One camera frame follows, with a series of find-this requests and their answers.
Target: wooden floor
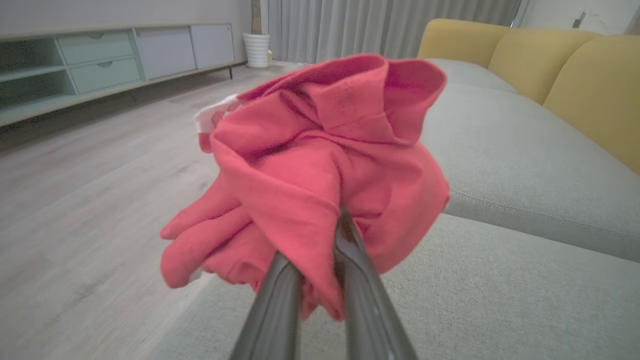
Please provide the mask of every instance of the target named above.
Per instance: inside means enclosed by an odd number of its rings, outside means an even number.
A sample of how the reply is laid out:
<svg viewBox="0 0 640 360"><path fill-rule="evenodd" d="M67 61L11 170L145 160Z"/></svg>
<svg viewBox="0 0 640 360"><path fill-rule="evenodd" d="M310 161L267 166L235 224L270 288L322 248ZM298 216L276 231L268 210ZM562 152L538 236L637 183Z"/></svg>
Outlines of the wooden floor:
<svg viewBox="0 0 640 360"><path fill-rule="evenodd" d="M143 359L210 278L164 284L158 233L216 177L202 107L299 68L179 79L0 129L0 359Z"/></svg>

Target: sofa seat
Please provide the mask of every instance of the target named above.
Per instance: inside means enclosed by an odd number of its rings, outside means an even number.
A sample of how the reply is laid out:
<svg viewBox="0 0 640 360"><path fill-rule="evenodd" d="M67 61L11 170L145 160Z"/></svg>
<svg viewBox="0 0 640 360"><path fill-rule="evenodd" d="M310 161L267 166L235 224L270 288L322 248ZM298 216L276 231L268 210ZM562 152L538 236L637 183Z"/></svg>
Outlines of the sofa seat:
<svg viewBox="0 0 640 360"><path fill-rule="evenodd" d="M442 214L383 282L420 359L637 359L640 264ZM227 359L253 296L215 278L152 359ZM318 309L301 359L346 358Z"/></svg>
<svg viewBox="0 0 640 360"><path fill-rule="evenodd" d="M640 261L640 176L534 101L450 83L421 141L446 213Z"/></svg>
<svg viewBox="0 0 640 360"><path fill-rule="evenodd" d="M516 89L484 67L465 61L429 59L447 74L447 83L464 84L517 94Z"/></svg>

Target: yellow cushion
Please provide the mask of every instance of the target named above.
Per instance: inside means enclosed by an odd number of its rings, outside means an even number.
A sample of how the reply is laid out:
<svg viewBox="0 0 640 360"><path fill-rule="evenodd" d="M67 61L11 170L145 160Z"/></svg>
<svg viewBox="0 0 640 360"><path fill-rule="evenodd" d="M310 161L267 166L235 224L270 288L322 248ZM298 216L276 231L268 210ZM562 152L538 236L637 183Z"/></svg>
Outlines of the yellow cushion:
<svg viewBox="0 0 640 360"><path fill-rule="evenodd" d="M424 30L419 58L467 61L487 67L506 26L462 20L435 19Z"/></svg>
<svg viewBox="0 0 640 360"><path fill-rule="evenodd" d="M598 36L573 30L511 29L500 38L488 68L521 95L542 104L569 56Z"/></svg>
<svg viewBox="0 0 640 360"><path fill-rule="evenodd" d="M558 74L544 106L640 174L640 36L584 44Z"/></svg>

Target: crumpled garment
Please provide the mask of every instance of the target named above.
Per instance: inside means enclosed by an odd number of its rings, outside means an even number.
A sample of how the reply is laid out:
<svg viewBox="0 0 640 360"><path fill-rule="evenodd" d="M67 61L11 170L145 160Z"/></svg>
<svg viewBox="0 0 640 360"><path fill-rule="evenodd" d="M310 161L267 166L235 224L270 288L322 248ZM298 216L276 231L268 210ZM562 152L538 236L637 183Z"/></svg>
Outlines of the crumpled garment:
<svg viewBox="0 0 640 360"><path fill-rule="evenodd" d="M200 147L220 174L161 232L172 288L200 267L258 291L276 251L304 276L302 316L344 304L333 238L345 205L379 273L402 261L449 200L418 140L445 74L420 59L359 54L280 76L203 109Z"/></svg>

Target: fabric seam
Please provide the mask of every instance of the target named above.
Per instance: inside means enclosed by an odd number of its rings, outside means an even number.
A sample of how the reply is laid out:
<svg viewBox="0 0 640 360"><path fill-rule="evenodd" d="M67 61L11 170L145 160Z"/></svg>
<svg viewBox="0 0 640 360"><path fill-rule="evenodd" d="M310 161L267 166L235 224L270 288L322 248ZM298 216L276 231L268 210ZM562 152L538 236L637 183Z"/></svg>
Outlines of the fabric seam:
<svg viewBox="0 0 640 360"><path fill-rule="evenodd" d="M456 195L459 195L459 196L462 196L462 197L469 198L471 201L487 204L487 205L490 205L490 206L494 206L496 208L504 208L504 209L511 210L513 212L523 213L524 215L529 215L529 216L534 216L534 217L539 217L539 218L547 218L547 219L550 219L550 220L553 220L553 221L556 221L556 222L562 222L562 223L566 223L566 224L570 224L570 225L578 225L578 226L581 226L581 227L587 227L587 228L590 228L590 229L594 229L594 230L597 230L597 231L609 233L609 234L612 234L612 235L615 235L615 236L618 236L618 237L622 237L622 238L630 238L630 239L640 240L640 238L635 237L633 235L623 234L623 233L619 233L617 231L603 229L601 227L597 227L597 226L593 226L593 225L583 224L581 222L565 220L565 219L562 219L562 218L553 217L551 215L546 215L546 214L541 214L541 213L534 213L532 211L527 211L527 210L514 208L513 206L508 206L508 205L500 204L500 203L497 203L497 202L490 202L490 201L487 201L487 200L484 200L484 199L473 197L473 196L467 195L465 193L461 193L461 192L453 190L453 189L450 189L450 190L451 190L452 193L455 193Z"/></svg>

